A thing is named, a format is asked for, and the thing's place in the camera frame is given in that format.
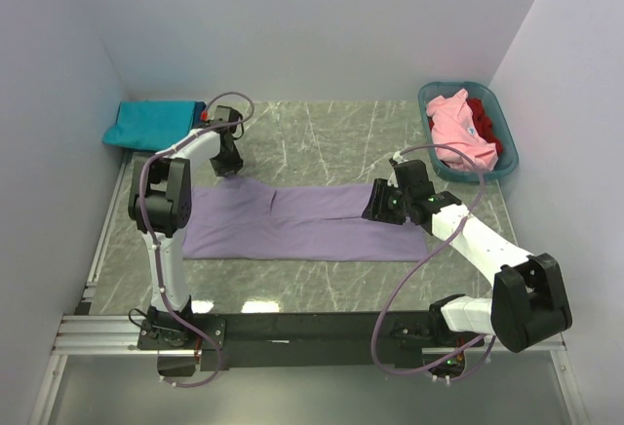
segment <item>gray marble tabletop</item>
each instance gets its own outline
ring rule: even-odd
[[[388,159],[396,150],[423,143],[415,102],[278,101],[256,106],[237,146],[245,160],[242,175],[270,185],[294,186],[372,182],[392,172]],[[412,156],[430,164],[426,151]],[[131,308],[145,309],[149,303],[147,252],[126,208],[131,176],[132,164],[122,178],[110,220],[92,315],[126,314]],[[437,191],[451,191],[464,202],[477,194],[477,185],[443,181],[432,169],[430,177]],[[216,183],[210,164],[194,177],[194,184]],[[497,182],[487,184],[487,195],[475,214],[514,241]],[[436,243],[427,236],[429,249]],[[222,313],[378,310],[412,266],[397,262],[184,261],[194,309]],[[392,309],[427,309],[432,301],[453,293],[488,296],[489,289],[477,269],[455,250],[446,249],[410,279]]]

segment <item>red object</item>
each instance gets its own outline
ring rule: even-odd
[[[486,115],[484,105],[478,98],[467,98],[466,103],[472,110],[472,122],[475,124],[475,129],[479,136],[486,140],[490,144],[496,144],[496,153],[498,157],[503,153],[503,144],[498,140],[498,137],[494,135],[492,130],[492,123],[489,117]],[[433,118],[429,118],[429,130],[433,130]]]

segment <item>laundry basket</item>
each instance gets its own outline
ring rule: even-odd
[[[503,110],[500,108],[494,93],[486,86],[476,82],[430,82],[422,87],[418,92],[418,104],[427,141],[430,144],[433,143],[429,129],[429,118],[427,117],[427,103],[437,96],[452,97],[461,89],[468,91],[469,98],[478,98],[483,103],[486,115],[491,119],[493,132],[503,145],[503,153],[498,157],[494,170],[484,174],[485,180],[507,176],[518,166],[518,151],[505,121]],[[429,155],[434,171],[441,178],[449,181],[479,181],[475,173],[461,172],[447,167],[436,155],[436,149],[429,149]]]

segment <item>white wall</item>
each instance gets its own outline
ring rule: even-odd
[[[561,263],[592,422],[624,422],[624,6],[536,0],[492,83],[520,152],[504,183],[522,244]]]
[[[72,0],[0,0],[0,20],[0,422],[21,424],[89,272],[122,91]]]
[[[84,0],[132,97],[415,98],[489,82],[533,0]]]

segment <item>purple cloth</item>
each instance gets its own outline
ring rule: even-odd
[[[272,188],[234,176],[193,188],[182,246],[190,259],[417,261],[423,231],[362,218],[371,184]]]

